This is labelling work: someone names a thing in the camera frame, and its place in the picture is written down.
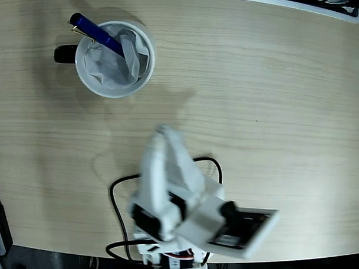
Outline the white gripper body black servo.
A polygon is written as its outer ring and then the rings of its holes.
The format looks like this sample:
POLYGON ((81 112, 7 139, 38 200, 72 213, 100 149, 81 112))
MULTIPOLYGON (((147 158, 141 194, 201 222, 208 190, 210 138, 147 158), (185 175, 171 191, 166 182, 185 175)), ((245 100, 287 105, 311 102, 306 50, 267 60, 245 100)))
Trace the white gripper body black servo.
POLYGON ((136 228, 157 242, 203 243, 223 226, 219 208, 223 185, 214 180, 140 179, 131 217, 136 228))

